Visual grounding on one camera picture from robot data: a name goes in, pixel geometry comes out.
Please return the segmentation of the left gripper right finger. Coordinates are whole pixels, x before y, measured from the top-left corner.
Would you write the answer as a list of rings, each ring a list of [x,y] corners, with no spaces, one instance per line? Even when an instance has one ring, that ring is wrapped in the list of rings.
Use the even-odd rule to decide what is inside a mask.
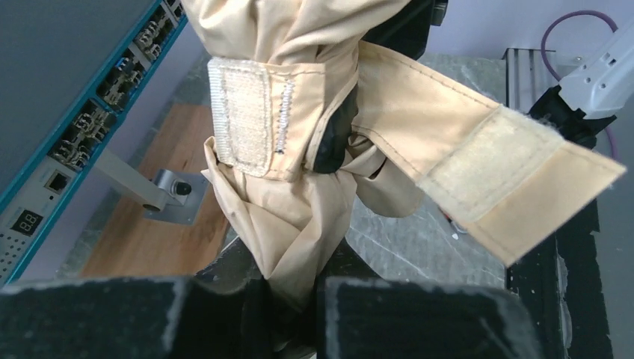
[[[316,290],[319,358],[542,358],[519,298],[489,286],[387,280],[347,242]]]

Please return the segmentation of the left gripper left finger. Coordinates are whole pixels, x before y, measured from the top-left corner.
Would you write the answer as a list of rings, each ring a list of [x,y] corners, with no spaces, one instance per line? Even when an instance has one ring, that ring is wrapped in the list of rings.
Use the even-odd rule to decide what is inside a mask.
[[[1,290],[3,358],[271,358],[266,286],[234,239],[196,275]]]

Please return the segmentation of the beige black folding umbrella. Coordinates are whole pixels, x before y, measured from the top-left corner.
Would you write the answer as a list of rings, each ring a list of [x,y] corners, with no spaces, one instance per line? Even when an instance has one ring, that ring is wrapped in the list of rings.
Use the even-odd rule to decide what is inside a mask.
[[[208,63],[216,198],[294,310],[354,201],[391,218],[431,198],[511,265],[625,173],[430,68],[363,40],[404,1],[184,1]]]

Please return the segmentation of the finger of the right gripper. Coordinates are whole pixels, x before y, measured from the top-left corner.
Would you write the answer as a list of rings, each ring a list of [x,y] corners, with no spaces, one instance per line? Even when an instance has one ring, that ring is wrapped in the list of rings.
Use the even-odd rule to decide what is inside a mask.
[[[440,26],[448,0],[414,0],[396,15],[370,29],[363,40],[417,60],[424,53],[432,26]]]

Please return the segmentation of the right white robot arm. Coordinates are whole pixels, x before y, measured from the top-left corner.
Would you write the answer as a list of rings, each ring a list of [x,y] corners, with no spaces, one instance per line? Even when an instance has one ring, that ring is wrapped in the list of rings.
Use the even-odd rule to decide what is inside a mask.
[[[360,46],[361,110],[354,128],[384,150],[449,153],[483,140],[487,147],[546,148],[569,141],[593,147],[633,95],[633,26],[565,76],[541,47],[510,47],[507,103],[500,105],[401,53]]]

